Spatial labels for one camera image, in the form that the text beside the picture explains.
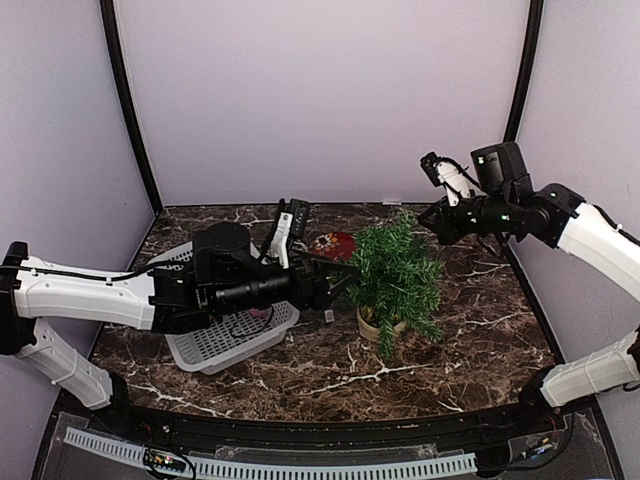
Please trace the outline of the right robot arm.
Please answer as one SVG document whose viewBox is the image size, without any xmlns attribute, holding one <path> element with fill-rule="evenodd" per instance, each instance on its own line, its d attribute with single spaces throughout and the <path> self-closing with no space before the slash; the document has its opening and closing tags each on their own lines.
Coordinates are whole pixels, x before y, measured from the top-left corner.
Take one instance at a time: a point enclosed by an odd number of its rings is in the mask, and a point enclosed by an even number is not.
<svg viewBox="0 0 640 480">
<path fill-rule="evenodd" d="M 601 207 L 559 183 L 535 189 L 515 142 L 475 150 L 471 158 L 474 176 L 434 152 L 420 161 L 431 183 L 445 191 L 419 217 L 440 244 L 452 245 L 470 234 L 517 240 L 533 236 L 582 260 L 638 298 L 639 242 Z M 530 434 L 547 420 L 549 410 L 638 382 L 639 333 L 632 331 L 599 351 L 535 374 L 520 392 L 510 424 Z"/>
</svg>

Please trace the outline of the red floral plate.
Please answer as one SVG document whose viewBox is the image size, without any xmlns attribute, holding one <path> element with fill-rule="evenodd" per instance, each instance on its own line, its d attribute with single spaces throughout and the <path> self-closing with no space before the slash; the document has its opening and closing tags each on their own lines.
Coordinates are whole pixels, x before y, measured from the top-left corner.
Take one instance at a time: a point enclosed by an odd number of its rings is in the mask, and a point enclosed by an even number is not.
<svg viewBox="0 0 640 480">
<path fill-rule="evenodd" d="M 316 237 L 309 246 L 309 252 L 324 256 L 332 261 L 348 262 L 356 250 L 354 237 L 346 232 L 328 232 Z"/>
</svg>

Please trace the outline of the small potted christmas tree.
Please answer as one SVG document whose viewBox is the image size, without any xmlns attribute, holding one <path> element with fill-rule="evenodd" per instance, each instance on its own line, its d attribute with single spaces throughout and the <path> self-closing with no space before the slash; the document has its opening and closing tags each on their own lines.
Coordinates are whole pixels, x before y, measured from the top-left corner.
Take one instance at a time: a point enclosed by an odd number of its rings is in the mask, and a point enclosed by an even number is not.
<svg viewBox="0 0 640 480">
<path fill-rule="evenodd" d="M 348 296 L 364 322 L 378 330 L 378 352 L 385 359 L 393 354 L 395 328 L 401 324 L 432 342 L 443 336 L 432 318 L 440 306 L 443 266 L 428 253 L 426 239 L 414 233 L 415 227 L 415 213 L 403 210 L 354 235 L 349 264 L 360 278 L 348 288 Z"/>
</svg>

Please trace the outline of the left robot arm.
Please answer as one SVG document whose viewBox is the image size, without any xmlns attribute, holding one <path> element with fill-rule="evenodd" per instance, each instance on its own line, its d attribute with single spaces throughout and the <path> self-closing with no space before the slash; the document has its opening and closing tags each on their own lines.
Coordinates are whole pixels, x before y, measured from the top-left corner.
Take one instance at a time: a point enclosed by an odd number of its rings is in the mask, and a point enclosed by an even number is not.
<svg viewBox="0 0 640 480">
<path fill-rule="evenodd" d="M 109 322 L 158 334 L 186 334 L 224 315 L 287 301 L 324 310 L 359 270 L 282 243 L 270 261 L 251 252 L 249 231 L 221 222 L 197 232 L 187 260 L 160 260 L 130 273 L 46 262 L 24 242 L 1 262 L 1 353 L 32 365 L 120 436 L 141 427 L 127 384 L 83 357 L 47 323 L 49 317 Z"/>
</svg>

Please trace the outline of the white plastic basket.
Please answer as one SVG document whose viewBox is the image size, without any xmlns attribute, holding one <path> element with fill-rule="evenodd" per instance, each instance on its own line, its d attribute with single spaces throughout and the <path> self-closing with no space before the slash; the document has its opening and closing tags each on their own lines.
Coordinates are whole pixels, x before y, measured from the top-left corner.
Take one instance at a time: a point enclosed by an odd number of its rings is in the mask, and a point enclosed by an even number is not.
<svg viewBox="0 0 640 480">
<path fill-rule="evenodd" d="M 269 308 L 266 317 L 242 311 L 214 321 L 207 329 L 165 337 L 177 366 L 213 375 L 281 342 L 300 313 L 287 302 Z"/>
</svg>

